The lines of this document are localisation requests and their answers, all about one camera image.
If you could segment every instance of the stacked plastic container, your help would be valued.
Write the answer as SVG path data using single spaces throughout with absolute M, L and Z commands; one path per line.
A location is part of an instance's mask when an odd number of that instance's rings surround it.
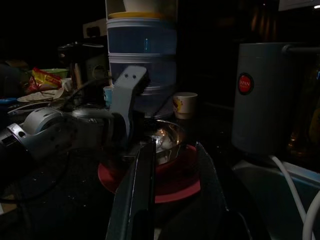
M 176 84 L 175 24 L 161 18 L 124 17 L 107 20 L 109 66 L 114 80 L 129 65 L 144 66 L 150 83 L 136 97 L 134 109 L 146 118 L 165 118 L 173 113 Z

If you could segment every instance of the dark countertop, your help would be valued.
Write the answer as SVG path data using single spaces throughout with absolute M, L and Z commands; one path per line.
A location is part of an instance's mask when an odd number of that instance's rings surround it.
M 243 159 L 240 151 L 231 144 L 233 111 L 204 104 L 197 109 L 193 119 L 169 121 L 183 126 L 188 134 L 187 142 L 201 142 L 211 156 L 220 156 L 232 166 Z M 65 156 L 48 163 L 18 183 L 23 198 L 34 196 L 48 188 L 64 169 Z M 72 153 L 62 181 L 37 200 L 21 204 L 25 224 L 21 233 L 26 240 L 36 239 L 97 239 L 105 238 L 114 195 L 101 185 L 98 175 L 99 161 L 92 152 L 81 150 Z M 183 213 L 187 206 L 199 200 L 199 194 L 187 199 L 157 204 L 155 226 L 163 227 L 169 219 Z M 1 239 L 12 238 L 8 229 Z

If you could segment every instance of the kitchen appliance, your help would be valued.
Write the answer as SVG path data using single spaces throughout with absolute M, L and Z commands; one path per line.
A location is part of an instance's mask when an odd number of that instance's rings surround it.
M 58 47 L 58 52 L 60 60 L 70 68 L 75 91 L 87 82 L 108 77 L 103 45 L 74 42 Z M 103 92 L 98 86 L 91 84 L 82 90 L 79 102 L 104 104 Z
M 292 53 L 299 50 L 297 45 L 240 45 L 232 126 L 232 143 L 238 149 L 273 154 L 285 145 L 305 62 Z
M 108 51 L 117 54 L 176 54 L 175 25 L 159 18 L 126 17 L 107 21 Z
M 109 66 L 117 79 L 130 65 L 145 67 L 150 79 L 134 110 L 146 118 L 161 119 L 173 114 L 176 85 L 175 24 L 160 18 L 125 17 L 107 20 Z

